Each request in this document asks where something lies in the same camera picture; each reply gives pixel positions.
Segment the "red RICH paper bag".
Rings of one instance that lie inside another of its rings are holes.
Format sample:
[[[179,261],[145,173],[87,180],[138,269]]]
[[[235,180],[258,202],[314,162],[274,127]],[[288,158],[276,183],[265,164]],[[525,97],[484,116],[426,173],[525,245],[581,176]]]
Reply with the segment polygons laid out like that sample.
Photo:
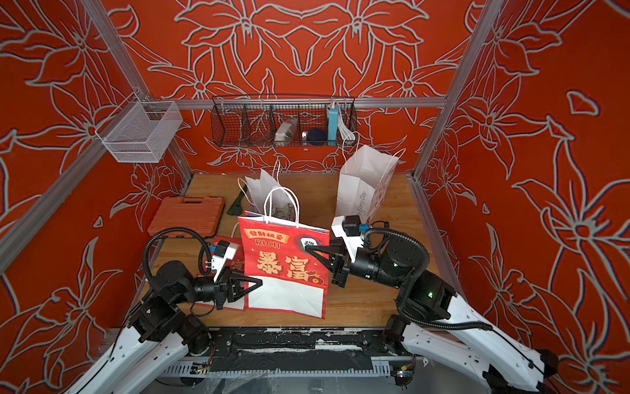
[[[227,262],[226,267],[224,267],[223,271],[221,272],[219,276],[216,275],[215,272],[212,272],[210,268],[210,259],[213,256],[214,246],[216,246],[218,241],[228,241],[228,242],[236,243],[239,246],[239,249],[236,252],[234,259],[232,261]],[[211,252],[211,254],[210,255],[205,254],[203,257],[204,269],[211,274],[215,282],[227,282],[231,272],[239,272],[239,273],[244,274],[244,251],[243,251],[242,242],[240,239],[226,238],[226,237],[220,237],[220,236],[215,237],[213,241],[209,244],[208,249]],[[245,299],[246,297],[243,300],[240,300],[239,302],[228,303],[226,304],[225,307],[229,309],[234,309],[234,310],[244,310]]]

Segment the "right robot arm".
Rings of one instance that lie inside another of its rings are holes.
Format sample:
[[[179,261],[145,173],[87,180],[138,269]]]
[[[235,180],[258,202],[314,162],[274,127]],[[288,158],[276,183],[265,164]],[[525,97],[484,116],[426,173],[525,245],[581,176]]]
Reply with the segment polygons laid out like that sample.
[[[559,360],[510,337],[482,317],[445,280],[428,271],[430,255],[418,240],[388,226],[342,223],[329,246],[305,251],[344,287],[350,276],[398,289],[396,312],[382,344],[436,361],[490,393],[553,393]]]

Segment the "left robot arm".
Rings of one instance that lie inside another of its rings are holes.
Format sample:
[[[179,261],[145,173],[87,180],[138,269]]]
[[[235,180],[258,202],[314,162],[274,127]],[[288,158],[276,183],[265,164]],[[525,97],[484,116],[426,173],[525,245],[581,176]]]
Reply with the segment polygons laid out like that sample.
[[[149,265],[152,244],[171,233],[185,233],[201,244],[200,275],[195,277],[179,260],[153,273]],[[221,310],[262,287],[262,280],[229,267],[236,245],[222,241],[211,246],[189,228],[156,232],[146,244],[142,264],[149,290],[124,319],[111,347],[72,386],[70,393],[140,393],[168,366],[188,354],[203,355],[214,346],[208,326],[180,305],[210,302]]]

